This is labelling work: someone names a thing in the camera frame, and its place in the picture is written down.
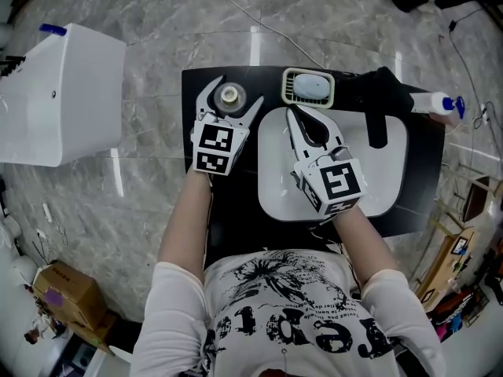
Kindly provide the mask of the black faucet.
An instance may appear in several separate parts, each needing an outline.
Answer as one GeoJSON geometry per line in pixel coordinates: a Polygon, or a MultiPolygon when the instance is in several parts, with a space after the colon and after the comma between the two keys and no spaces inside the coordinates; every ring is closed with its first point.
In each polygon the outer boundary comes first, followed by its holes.
{"type": "Polygon", "coordinates": [[[371,148],[381,149],[388,143],[386,115],[410,113],[413,98],[387,67],[364,75],[362,96],[365,102],[365,121],[371,148]]]}

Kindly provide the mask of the white printed T-shirt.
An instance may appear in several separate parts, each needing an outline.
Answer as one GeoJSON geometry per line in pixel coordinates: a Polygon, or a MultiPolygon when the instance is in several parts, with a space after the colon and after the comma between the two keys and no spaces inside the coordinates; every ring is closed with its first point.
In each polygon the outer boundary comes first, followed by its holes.
{"type": "Polygon", "coordinates": [[[355,300],[347,261],[320,251],[221,259],[204,280],[157,264],[131,377],[445,377],[439,338],[405,276],[382,270],[355,300]]]}

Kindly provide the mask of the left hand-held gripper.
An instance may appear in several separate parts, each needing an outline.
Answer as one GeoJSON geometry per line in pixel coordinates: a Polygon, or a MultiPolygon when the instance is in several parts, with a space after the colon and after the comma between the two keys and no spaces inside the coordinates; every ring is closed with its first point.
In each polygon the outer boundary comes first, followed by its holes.
{"type": "Polygon", "coordinates": [[[227,176],[243,151],[249,127],[263,106],[264,96],[261,95],[240,118],[219,118],[209,99],[225,80],[226,77],[220,75],[209,82],[197,96],[191,141],[194,170],[227,176]]]}

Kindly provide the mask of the white plastic cabinet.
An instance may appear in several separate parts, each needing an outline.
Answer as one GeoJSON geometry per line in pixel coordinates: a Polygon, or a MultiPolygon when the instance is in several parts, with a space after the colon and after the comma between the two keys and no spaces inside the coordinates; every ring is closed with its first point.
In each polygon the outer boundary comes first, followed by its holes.
{"type": "Polygon", "coordinates": [[[58,167],[121,139],[127,44],[78,24],[42,24],[47,37],[0,71],[0,163],[58,167]]]}

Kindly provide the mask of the low wooden table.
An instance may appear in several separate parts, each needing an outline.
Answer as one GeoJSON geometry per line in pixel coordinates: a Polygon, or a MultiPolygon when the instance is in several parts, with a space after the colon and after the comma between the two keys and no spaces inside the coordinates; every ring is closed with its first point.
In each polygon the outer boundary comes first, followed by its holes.
{"type": "Polygon", "coordinates": [[[426,313],[431,312],[447,294],[457,290],[456,278],[468,259],[474,241],[474,227],[467,227],[457,235],[446,236],[439,253],[420,278],[416,289],[416,296],[426,313]]]}

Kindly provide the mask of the white spray bottle blue trigger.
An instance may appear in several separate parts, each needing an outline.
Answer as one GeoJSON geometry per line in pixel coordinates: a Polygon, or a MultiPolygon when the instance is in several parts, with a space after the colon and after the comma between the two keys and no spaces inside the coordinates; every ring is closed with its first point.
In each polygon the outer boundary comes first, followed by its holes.
{"type": "Polygon", "coordinates": [[[457,126],[464,118],[465,103],[461,96],[451,97],[444,92],[411,93],[413,113],[428,115],[447,126],[457,126]]]}

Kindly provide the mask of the brown cardboard box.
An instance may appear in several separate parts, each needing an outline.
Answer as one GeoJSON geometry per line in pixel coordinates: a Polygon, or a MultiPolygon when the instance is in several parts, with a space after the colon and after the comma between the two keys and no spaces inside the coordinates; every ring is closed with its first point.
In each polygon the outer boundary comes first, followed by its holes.
{"type": "Polygon", "coordinates": [[[33,289],[52,313],[90,330],[98,327],[108,310],[95,279],[62,261],[42,269],[33,289]]]}

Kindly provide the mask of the person's left forearm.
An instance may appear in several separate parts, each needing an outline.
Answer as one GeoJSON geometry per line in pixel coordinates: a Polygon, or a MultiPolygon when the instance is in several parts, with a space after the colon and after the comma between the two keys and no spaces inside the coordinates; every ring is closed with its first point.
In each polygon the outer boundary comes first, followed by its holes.
{"type": "Polygon", "coordinates": [[[175,264],[204,279],[207,222],[211,206],[208,175],[189,170],[165,228],[159,262],[175,264]]]}

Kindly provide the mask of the cream soap dish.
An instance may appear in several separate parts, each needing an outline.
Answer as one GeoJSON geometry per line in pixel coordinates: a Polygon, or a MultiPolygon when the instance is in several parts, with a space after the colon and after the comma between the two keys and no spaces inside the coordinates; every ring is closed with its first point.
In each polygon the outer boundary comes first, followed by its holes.
{"type": "Polygon", "coordinates": [[[329,109],[333,106],[334,96],[335,96],[335,79],[329,73],[305,68],[286,68],[283,71],[282,84],[281,84],[281,98],[283,102],[285,102],[286,104],[301,104],[317,109],[329,109]],[[312,100],[312,99],[303,99],[301,97],[296,96],[293,92],[293,81],[297,75],[303,73],[320,75],[327,78],[327,80],[329,80],[331,84],[331,92],[329,97],[323,100],[312,100]]]}

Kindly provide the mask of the person's right forearm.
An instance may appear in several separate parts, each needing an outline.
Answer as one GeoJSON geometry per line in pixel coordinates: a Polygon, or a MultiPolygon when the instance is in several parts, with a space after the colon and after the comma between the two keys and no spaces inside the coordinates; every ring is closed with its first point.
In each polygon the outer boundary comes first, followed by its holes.
{"type": "Polygon", "coordinates": [[[361,284],[382,270],[398,270],[389,246],[358,205],[337,214],[332,223],[361,284]]]}

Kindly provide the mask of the white sink basin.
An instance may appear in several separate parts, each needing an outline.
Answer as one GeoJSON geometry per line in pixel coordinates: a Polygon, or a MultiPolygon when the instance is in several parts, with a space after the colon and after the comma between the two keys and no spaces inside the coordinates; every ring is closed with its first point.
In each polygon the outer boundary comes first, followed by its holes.
{"type": "MultiPolygon", "coordinates": [[[[386,214],[398,200],[406,168],[408,133],[402,120],[386,115],[387,144],[373,148],[362,112],[322,109],[335,120],[351,155],[362,167],[366,193],[358,202],[369,218],[386,214]]],[[[286,108],[264,116],[258,129],[258,194],[262,209],[278,221],[314,221],[315,209],[296,187],[290,172],[296,162],[286,108]]]]}

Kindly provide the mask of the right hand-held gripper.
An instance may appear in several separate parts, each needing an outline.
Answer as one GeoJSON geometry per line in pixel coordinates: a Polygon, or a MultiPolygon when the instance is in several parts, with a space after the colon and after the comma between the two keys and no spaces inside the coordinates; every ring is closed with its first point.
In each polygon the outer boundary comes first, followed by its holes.
{"type": "Polygon", "coordinates": [[[305,105],[288,108],[286,121],[292,149],[299,160],[292,174],[317,216],[333,217],[350,210],[366,194],[366,187],[360,162],[343,145],[336,121],[305,105]],[[314,158],[312,147],[336,148],[314,158]]]}

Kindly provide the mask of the light blue soap bar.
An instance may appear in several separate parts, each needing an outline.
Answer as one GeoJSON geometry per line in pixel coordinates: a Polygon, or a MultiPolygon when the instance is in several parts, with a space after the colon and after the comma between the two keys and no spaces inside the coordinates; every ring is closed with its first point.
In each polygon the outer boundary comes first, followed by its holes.
{"type": "Polygon", "coordinates": [[[323,76],[303,73],[294,78],[293,92],[303,99],[323,100],[329,97],[331,84],[323,76]]]}

